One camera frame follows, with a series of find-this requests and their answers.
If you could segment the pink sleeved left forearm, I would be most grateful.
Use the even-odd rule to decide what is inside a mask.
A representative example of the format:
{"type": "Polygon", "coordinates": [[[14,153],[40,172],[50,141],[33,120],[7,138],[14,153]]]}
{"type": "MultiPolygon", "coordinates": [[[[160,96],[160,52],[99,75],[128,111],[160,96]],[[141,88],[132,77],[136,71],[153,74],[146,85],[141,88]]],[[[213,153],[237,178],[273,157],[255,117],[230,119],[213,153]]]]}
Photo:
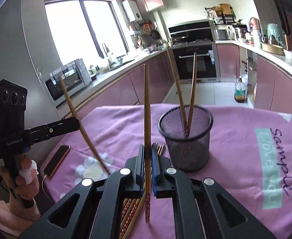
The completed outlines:
{"type": "Polygon", "coordinates": [[[24,209],[14,198],[9,203],[0,201],[0,238],[18,238],[40,217],[36,203],[24,209]]]}

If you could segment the left hand with bandaged finger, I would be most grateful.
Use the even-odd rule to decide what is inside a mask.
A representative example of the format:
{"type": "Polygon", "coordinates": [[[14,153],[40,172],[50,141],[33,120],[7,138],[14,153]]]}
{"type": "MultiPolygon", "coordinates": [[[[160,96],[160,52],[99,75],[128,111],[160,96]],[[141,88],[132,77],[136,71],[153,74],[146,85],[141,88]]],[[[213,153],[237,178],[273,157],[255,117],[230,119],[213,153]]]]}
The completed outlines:
{"type": "Polygon", "coordinates": [[[0,168],[0,174],[7,184],[8,188],[12,188],[20,197],[25,200],[32,200],[39,192],[40,185],[37,178],[38,172],[36,169],[31,169],[32,164],[32,160],[24,155],[21,160],[21,170],[27,170],[28,178],[26,179],[25,177],[21,176],[21,174],[19,174],[15,180],[17,187],[14,186],[14,182],[6,167],[2,166],[0,168]]]}

